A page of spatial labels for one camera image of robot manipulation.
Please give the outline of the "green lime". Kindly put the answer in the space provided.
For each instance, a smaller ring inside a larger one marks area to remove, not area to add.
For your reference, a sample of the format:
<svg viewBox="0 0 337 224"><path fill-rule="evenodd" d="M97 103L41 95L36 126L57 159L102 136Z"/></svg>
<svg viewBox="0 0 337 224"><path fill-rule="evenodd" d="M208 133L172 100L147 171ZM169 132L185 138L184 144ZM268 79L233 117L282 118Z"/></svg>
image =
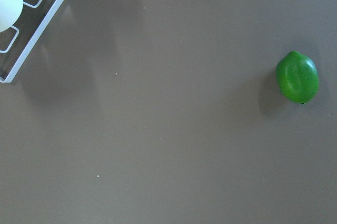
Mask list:
<svg viewBox="0 0 337 224"><path fill-rule="evenodd" d="M316 95L319 75L314 61L297 51L289 52L275 69L281 93L289 100L306 104Z"/></svg>

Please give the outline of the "pale blue cup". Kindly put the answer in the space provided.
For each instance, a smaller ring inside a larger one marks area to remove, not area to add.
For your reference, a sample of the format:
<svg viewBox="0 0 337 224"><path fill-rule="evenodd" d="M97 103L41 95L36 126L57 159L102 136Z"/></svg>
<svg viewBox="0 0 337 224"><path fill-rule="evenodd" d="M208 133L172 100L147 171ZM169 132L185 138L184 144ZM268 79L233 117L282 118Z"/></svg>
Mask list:
<svg viewBox="0 0 337 224"><path fill-rule="evenodd" d="M10 28L19 18L23 0L1 0L1 32Z"/></svg>

